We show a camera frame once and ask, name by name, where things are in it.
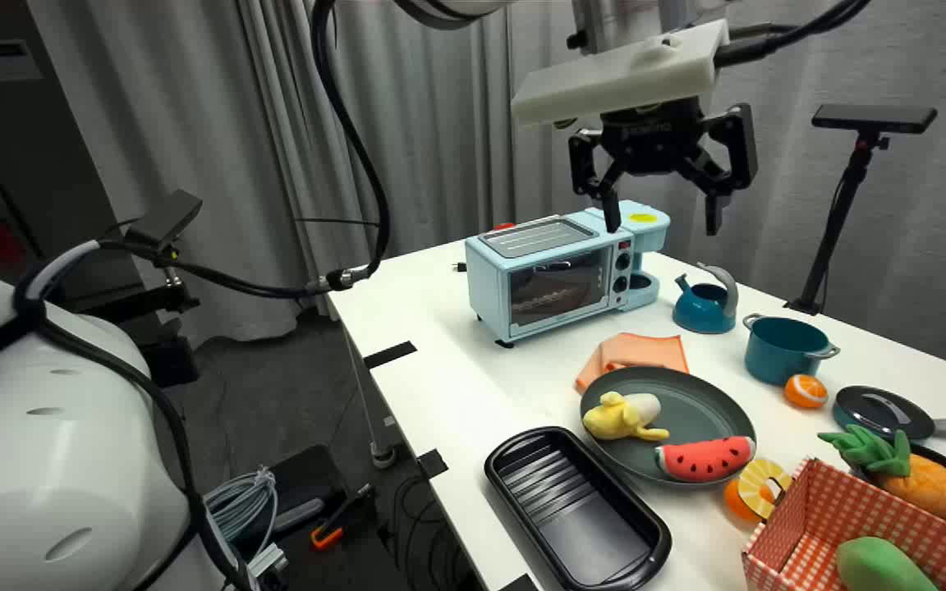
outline white table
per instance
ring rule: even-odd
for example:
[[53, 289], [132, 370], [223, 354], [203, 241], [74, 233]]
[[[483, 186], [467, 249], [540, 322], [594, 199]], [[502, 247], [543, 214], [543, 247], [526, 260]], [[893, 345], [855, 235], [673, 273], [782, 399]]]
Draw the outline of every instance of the white table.
[[[602, 316], [519, 342], [514, 346], [498, 346], [477, 322], [467, 303], [467, 276], [457, 273], [457, 263], [463, 263], [461, 241], [396, 254], [387, 260], [370, 281], [337, 293], [333, 303], [362, 354], [396, 342], [418, 346], [370, 374], [410, 449], [440, 449], [445, 460], [449, 470], [429, 483], [486, 587], [507, 587], [519, 573], [530, 573], [540, 587], [552, 582], [534, 577], [511, 531], [489, 504], [494, 489], [483, 477], [483, 460], [495, 442], [526, 426], [557, 422], [580, 436], [570, 381], [594, 345], [617, 330], [684, 333], [690, 370], [742, 402], [754, 422], [761, 457], [777, 460], [784, 470], [798, 470], [809, 457], [843, 467], [837, 451], [816, 436], [817, 430], [835, 430], [828, 412], [794, 410], [776, 386], [747, 374], [742, 325], [729, 333], [694, 333], [673, 325], [673, 280], [690, 269], [687, 263], [647, 254], [644, 265], [664, 280], [660, 303], [623, 316]], [[748, 312], [784, 316], [782, 297], [742, 286], [738, 318]], [[825, 316], [811, 322], [842, 346], [842, 354], [817, 370], [832, 389], [872, 384], [905, 395], [929, 412], [946, 415], [946, 360]], [[748, 531], [722, 515], [718, 489], [673, 491], [628, 483], [668, 518], [673, 534], [669, 560], [651, 582], [652, 587], [742, 587], [738, 551]]]

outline white robot body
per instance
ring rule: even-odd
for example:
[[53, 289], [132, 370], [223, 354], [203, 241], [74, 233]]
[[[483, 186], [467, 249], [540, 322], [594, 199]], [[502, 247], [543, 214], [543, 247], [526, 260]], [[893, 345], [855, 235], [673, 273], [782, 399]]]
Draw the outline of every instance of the white robot body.
[[726, 39], [729, 21], [713, 19], [540, 68], [514, 89], [511, 117], [556, 125], [675, 97], [707, 97], [717, 80], [713, 55]]
[[[0, 281], [0, 322], [9, 316]], [[149, 370], [116, 325], [50, 316]], [[141, 389], [36, 333], [0, 351], [0, 587], [132, 587], [183, 529], [187, 501], [164, 473]], [[178, 565], [214, 572], [201, 546]]]

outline toaster oven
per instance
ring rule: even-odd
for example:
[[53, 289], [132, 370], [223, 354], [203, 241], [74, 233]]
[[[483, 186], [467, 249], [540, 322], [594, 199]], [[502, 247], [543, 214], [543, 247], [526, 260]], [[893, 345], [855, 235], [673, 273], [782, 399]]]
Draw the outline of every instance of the toaster oven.
[[621, 199], [614, 233], [588, 205], [468, 235], [468, 306], [498, 345], [651, 306], [660, 286], [640, 269], [640, 254], [664, 249], [668, 229], [664, 208]]

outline blue cup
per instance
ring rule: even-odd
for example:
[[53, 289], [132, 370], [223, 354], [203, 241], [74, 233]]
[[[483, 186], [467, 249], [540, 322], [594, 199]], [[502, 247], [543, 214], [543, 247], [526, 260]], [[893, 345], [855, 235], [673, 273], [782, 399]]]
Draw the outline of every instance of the blue cup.
[[794, 318], [747, 316], [747, 370], [765, 384], [784, 384], [793, 374], [816, 374], [837, 346], [825, 330]]

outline toy watermelon slice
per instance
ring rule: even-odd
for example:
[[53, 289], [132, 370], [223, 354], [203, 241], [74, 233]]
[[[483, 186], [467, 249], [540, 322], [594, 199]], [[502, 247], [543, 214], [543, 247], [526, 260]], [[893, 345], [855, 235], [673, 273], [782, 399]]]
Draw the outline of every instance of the toy watermelon slice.
[[738, 473], [754, 457], [754, 438], [722, 436], [657, 447], [668, 479], [707, 483]]

